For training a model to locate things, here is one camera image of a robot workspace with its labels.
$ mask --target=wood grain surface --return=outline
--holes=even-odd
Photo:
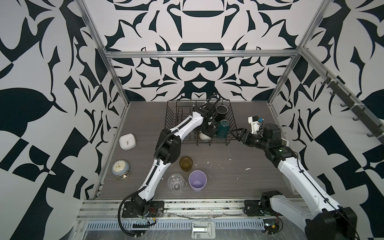
[[[136,191],[145,180],[153,164],[153,154],[161,130],[164,129],[167,103],[131,102],[121,135],[132,133],[136,147],[122,150],[116,146],[110,168],[106,174],[99,199],[123,199]],[[233,102],[233,114],[238,128],[250,129],[248,117],[258,115],[265,123],[274,123],[266,102]],[[189,156],[193,160],[192,170],[184,172],[179,159]],[[130,176],[116,180],[111,166],[124,159],[130,165]],[[259,197],[262,192],[281,191],[292,196],[281,173],[265,157],[262,150],[247,147],[235,140],[225,144],[182,144],[179,159],[165,172],[155,198],[243,198]],[[188,183],[189,174],[201,170],[207,175],[207,184],[202,192],[194,193]],[[182,192],[173,193],[168,189],[167,180],[172,174],[181,174],[186,181]]]

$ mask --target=black mug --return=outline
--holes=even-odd
[[[215,117],[215,121],[216,122],[220,122],[221,120],[224,120],[227,113],[228,113],[228,108],[224,105],[217,105],[216,106],[216,117]]]

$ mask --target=amber glass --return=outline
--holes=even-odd
[[[180,167],[184,172],[188,172],[192,169],[193,161],[190,157],[180,158]]]

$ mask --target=abstract pattern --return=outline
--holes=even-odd
[[[130,101],[268,100],[289,57],[113,59]]]
[[[162,51],[294,49],[321,0],[86,2],[107,50]]]
[[[315,32],[309,50],[366,106],[384,119],[380,0],[335,0]],[[384,146],[324,80],[301,58],[273,106],[290,146],[315,180],[358,216],[361,239],[384,237]]]
[[[307,45],[381,119],[384,119],[383,20],[381,0],[335,0]]]
[[[124,102],[73,0],[5,1],[0,20],[1,238],[68,238]]]

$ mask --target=clock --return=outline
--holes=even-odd
[[[124,160],[118,160],[112,166],[112,173],[115,176],[119,176],[129,171],[129,164]]]
[[[136,140],[132,133],[121,136],[119,143],[123,150],[128,150],[136,146]]]

